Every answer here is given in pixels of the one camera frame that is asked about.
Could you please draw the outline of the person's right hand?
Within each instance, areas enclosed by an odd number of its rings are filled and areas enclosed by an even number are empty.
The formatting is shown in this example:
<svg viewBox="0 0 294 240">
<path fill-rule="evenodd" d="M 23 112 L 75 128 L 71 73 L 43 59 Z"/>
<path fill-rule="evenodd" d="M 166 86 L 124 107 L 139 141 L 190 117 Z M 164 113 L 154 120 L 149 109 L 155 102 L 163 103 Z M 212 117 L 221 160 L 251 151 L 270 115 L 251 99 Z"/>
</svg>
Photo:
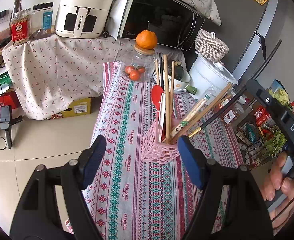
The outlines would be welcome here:
<svg viewBox="0 0 294 240">
<path fill-rule="evenodd" d="M 289 223 L 290 218 L 294 217 L 294 179 L 284 177 L 282 174 L 286 160 L 287 153 L 285 151 L 278 155 L 260 187 L 263 199 L 268 202 L 274 200 L 277 191 L 281 191 L 285 196 L 281 204 L 269 212 L 274 234 L 277 234 Z"/>
</svg>

